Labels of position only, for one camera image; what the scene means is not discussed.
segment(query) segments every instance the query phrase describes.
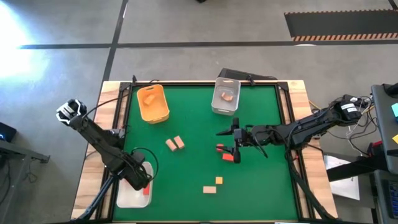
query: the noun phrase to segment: white paper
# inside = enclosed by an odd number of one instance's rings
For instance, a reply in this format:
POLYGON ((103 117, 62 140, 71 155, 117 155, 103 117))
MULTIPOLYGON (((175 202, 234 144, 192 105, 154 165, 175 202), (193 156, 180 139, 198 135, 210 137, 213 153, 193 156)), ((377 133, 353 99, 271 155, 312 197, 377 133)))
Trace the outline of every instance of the white paper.
MULTIPOLYGON (((326 170, 350 163, 342 159, 337 159, 333 156, 324 156, 323 159, 325 161, 326 170)), ((358 176, 330 182, 330 188, 331 192, 335 195, 359 200, 358 176)))

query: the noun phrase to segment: orange block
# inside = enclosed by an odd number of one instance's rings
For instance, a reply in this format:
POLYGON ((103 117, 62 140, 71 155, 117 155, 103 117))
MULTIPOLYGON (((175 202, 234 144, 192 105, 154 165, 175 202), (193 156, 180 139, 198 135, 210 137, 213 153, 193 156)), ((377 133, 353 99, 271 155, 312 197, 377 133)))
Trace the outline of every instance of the orange block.
POLYGON ((150 192, 150 183, 147 185, 146 188, 144 188, 144 195, 149 195, 150 192))
POLYGON ((183 149, 185 147, 184 142, 181 140, 180 136, 175 136, 174 141, 179 149, 183 149))
POLYGON ((223 159, 226 160, 226 161, 233 162, 234 161, 234 156, 232 156, 231 154, 228 154, 228 153, 224 153, 223 154, 223 159))
POLYGON ((222 149, 218 149, 217 147, 216 147, 216 149, 217 149, 217 152, 222 152, 223 150, 222 149))
POLYGON ((166 145, 171 149, 171 151, 175 151, 177 149, 177 147, 175 146, 175 144, 173 143, 173 141, 171 139, 168 139, 166 141, 166 145))
POLYGON ((216 184, 223 184, 223 177, 216 177, 216 184))
POLYGON ((225 101, 231 102, 232 99, 234 98, 234 96, 232 95, 228 95, 225 92, 223 94, 221 94, 222 99, 224 99, 225 101))
POLYGON ((151 95, 147 96, 147 98, 145 98, 144 103, 149 106, 154 99, 155 99, 155 95, 151 94, 151 95))

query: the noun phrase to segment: clear plastic container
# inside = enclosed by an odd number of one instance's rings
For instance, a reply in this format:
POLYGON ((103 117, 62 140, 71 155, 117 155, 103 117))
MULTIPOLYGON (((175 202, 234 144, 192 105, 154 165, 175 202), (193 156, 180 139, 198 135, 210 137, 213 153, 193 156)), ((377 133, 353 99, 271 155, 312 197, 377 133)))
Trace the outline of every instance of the clear plastic container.
POLYGON ((141 88, 137 92, 141 118, 149 124, 156 124, 169 118, 169 107, 162 85, 156 84, 141 88), (150 104, 145 103, 148 96, 151 96, 150 104))
MULTIPOLYGON (((149 162, 145 161, 142 165, 148 174, 154 175, 154 169, 149 162)), ((149 195, 144 195, 144 189, 134 190, 125 179, 120 180, 116 204, 120 208, 145 208, 152 200, 152 184, 153 181, 149 182, 149 195)))
POLYGON ((213 101, 211 102, 213 112, 229 116, 234 115, 235 111, 238 109, 240 92, 241 82, 238 80, 221 77, 217 78, 214 87, 213 101), (222 99, 221 95, 223 93, 232 95, 232 101, 228 102, 222 99))

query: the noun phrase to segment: cable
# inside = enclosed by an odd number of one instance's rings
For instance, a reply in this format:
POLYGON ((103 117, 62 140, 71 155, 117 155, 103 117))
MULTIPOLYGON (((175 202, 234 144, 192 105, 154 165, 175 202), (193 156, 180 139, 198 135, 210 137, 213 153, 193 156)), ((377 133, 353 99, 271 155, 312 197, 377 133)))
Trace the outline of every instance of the cable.
POLYGON ((308 102, 310 102, 310 104, 315 107, 316 109, 320 110, 321 108, 319 106, 317 106, 315 103, 313 103, 311 100, 308 100, 308 102))
MULTIPOLYGON (((366 132, 366 129, 369 127, 370 124, 371 124, 371 123, 369 122, 369 123, 365 126, 365 128, 364 128, 363 131, 361 131, 361 132, 359 132, 359 133, 355 133, 355 134, 351 135, 351 136, 348 138, 349 143, 350 143, 356 150, 362 152, 363 154, 365 154, 365 155, 367 155, 367 156, 369 156, 368 153, 363 152, 363 151, 360 150, 357 146, 354 145, 354 143, 352 142, 352 138, 353 138, 354 136, 359 135, 359 134, 365 133, 365 132, 366 132)), ((373 130, 373 131, 371 131, 370 133, 366 133, 366 134, 360 135, 360 137, 367 136, 368 134, 372 134, 372 133, 374 133, 375 131, 377 131, 377 127, 376 127, 376 126, 374 127, 374 130, 373 130)))
POLYGON ((251 145, 252 147, 254 147, 255 149, 257 149, 257 151, 259 151, 264 157, 268 158, 268 155, 265 155, 265 154, 263 153, 265 150, 260 150, 255 144, 250 143, 250 142, 249 142, 249 145, 251 145))
POLYGON ((321 148, 316 147, 316 146, 313 146, 313 145, 308 144, 308 143, 307 143, 307 145, 310 146, 310 147, 312 147, 312 148, 314 148, 314 149, 318 149, 319 151, 321 151, 321 152, 323 153, 323 150, 322 150, 321 148))
POLYGON ((257 149, 257 150, 261 150, 262 155, 265 156, 265 157, 268 159, 268 154, 267 154, 266 151, 261 147, 259 141, 257 140, 256 134, 254 135, 254 140, 255 140, 256 144, 258 145, 258 147, 260 148, 260 149, 258 149, 258 148, 256 147, 256 149, 257 149))
POLYGON ((3 183, 2 183, 2 185, 1 185, 1 187, 0 187, 0 189, 2 189, 2 188, 4 187, 4 184, 5 184, 5 181, 6 181, 6 180, 8 180, 8 186, 7 186, 6 193, 4 194, 4 196, 2 197, 2 199, 0 200, 0 205, 3 203, 3 201, 5 201, 5 199, 6 199, 6 197, 7 197, 7 194, 8 194, 8 191, 10 191, 10 188, 11 188, 11 175, 10 175, 11 167, 10 167, 10 161, 9 161, 9 159, 7 159, 7 166, 8 166, 7 176, 6 176, 6 178, 4 178, 4 181, 3 181, 3 183))
POLYGON ((329 219, 329 220, 335 219, 335 217, 330 215, 326 211, 326 209, 321 205, 321 203, 318 201, 316 196, 314 196, 314 194, 310 190, 310 188, 307 185, 307 183, 302 180, 299 172, 297 172, 297 170, 296 170, 296 168, 294 166, 294 160, 295 159, 293 159, 291 153, 288 153, 288 152, 291 151, 291 149, 290 149, 290 147, 288 145, 288 142, 282 137, 282 135, 278 131, 273 130, 273 132, 277 133, 280 136, 280 138, 283 140, 284 144, 285 144, 285 159, 288 162, 289 172, 290 172, 291 176, 293 177, 294 181, 296 181, 296 183, 303 190, 305 196, 309 199, 309 201, 311 202, 311 204, 313 205, 313 207, 315 208, 315 210, 318 212, 318 214, 321 216, 322 219, 329 219))
POLYGON ((372 117, 371 111, 368 110, 366 114, 370 117, 371 122, 372 122, 377 128, 379 128, 379 125, 377 125, 377 124, 373 121, 373 117, 372 117))
POLYGON ((33 161, 35 161, 37 159, 32 158, 32 160, 30 161, 29 165, 28 165, 28 172, 26 173, 26 176, 24 177, 24 180, 29 178, 29 183, 33 184, 34 182, 36 182, 37 180, 37 175, 35 175, 31 169, 30 169, 30 165, 32 164, 33 161))
POLYGON ((155 172, 154 176, 151 179, 151 180, 154 180, 155 177, 157 176, 157 173, 159 172, 159 161, 157 160, 157 157, 155 156, 155 154, 151 150, 149 150, 149 149, 147 149, 145 147, 135 147, 134 149, 131 150, 131 152, 134 152, 135 150, 138 150, 138 149, 143 149, 143 150, 145 150, 147 152, 150 152, 152 154, 152 156, 154 157, 154 159, 156 161, 156 172, 155 172))
MULTIPOLYGON (((151 84, 153 81, 159 81, 159 80, 151 80, 151 81, 149 81, 148 84, 151 84)), ((124 89, 122 89, 121 91, 123 92, 125 89, 127 89, 127 88, 129 88, 129 87, 130 87, 130 85, 124 87, 124 89)), ((84 115, 81 117, 81 122, 83 122, 83 120, 84 120, 91 112, 93 112, 94 110, 96 110, 96 109, 99 108, 100 106, 103 106, 103 105, 105 105, 105 104, 107 104, 107 103, 110 103, 110 102, 112 102, 112 101, 115 101, 115 100, 119 100, 119 99, 121 100, 121 99, 123 99, 124 97, 128 96, 129 94, 130 94, 130 93, 128 93, 128 94, 126 94, 126 95, 123 95, 123 96, 120 96, 120 97, 117 97, 117 98, 114 98, 114 99, 112 99, 112 100, 105 101, 105 102, 103 102, 103 103, 101 103, 101 104, 95 106, 94 108, 92 108, 91 110, 89 110, 86 114, 84 114, 84 115)))
POLYGON ((91 156, 92 154, 94 154, 94 153, 96 153, 96 152, 97 152, 97 151, 92 151, 91 153, 87 154, 86 157, 85 157, 85 160, 86 160, 89 156, 91 156))

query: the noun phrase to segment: wooden table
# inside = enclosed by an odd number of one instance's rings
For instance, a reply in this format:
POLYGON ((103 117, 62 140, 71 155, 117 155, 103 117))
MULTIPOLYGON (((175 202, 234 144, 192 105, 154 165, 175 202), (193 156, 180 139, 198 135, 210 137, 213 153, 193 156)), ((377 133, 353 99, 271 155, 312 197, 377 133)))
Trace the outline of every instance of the wooden table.
MULTIPOLYGON (((308 96, 305 90, 305 85, 302 80, 287 80, 287 81, 266 81, 266 82, 287 82, 289 84, 290 100, 292 102, 295 119, 301 119, 311 114, 310 105, 308 103, 308 96)), ((107 100, 117 98, 119 93, 119 86, 121 82, 104 82, 99 96, 98 104, 107 100)), ((284 107, 285 119, 289 121, 289 114, 287 111, 287 102, 282 97, 282 105, 284 107)), ((122 107, 120 110, 119 124, 124 116, 124 109, 126 107, 126 98, 122 100, 122 107)), ((111 129, 113 118, 115 114, 116 102, 110 102, 97 109, 95 115, 95 122, 103 129, 111 129)), ((319 146, 317 140, 312 140, 311 144, 319 146)), ((93 152, 94 148, 88 146, 86 154, 93 152)), ((323 163, 322 153, 311 147, 306 147, 303 151, 303 160, 305 170, 307 173, 308 183, 311 191, 314 193, 319 202, 326 208, 326 210, 337 217, 337 211, 333 196, 331 194, 328 176, 326 174, 325 165, 323 163)), ((101 188, 101 179, 103 176, 104 165, 101 161, 101 156, 98 153, 92 154, 88 157, 83 165, 83 170, 80 177, 80 183, 76 194, 75 204, 73 206, 72 218, 80 216, 86 207, 92 202, 101 188)), ((108 211, 110 190, 105 198, 102 216, 105 217, 108 211)), ((305 196, 299 190, 300 202, 302 204, 303 216, 308 217, 307 203, 305 196)))

